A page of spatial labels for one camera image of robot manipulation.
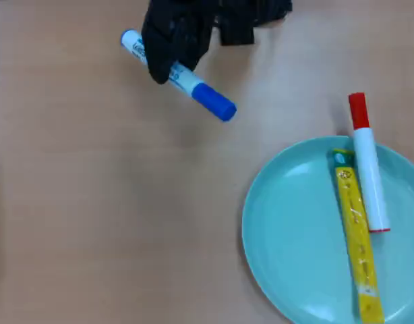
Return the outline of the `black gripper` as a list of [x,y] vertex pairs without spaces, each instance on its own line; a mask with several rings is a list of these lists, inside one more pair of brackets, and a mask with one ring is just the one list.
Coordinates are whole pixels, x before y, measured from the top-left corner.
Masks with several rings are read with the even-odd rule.
[[[213,24],[213,1],[151,1],[142,38],[152,79],[166,83],[176,60],[194,71],[209,50]],[[177,59],[173,50],[181,51]]]

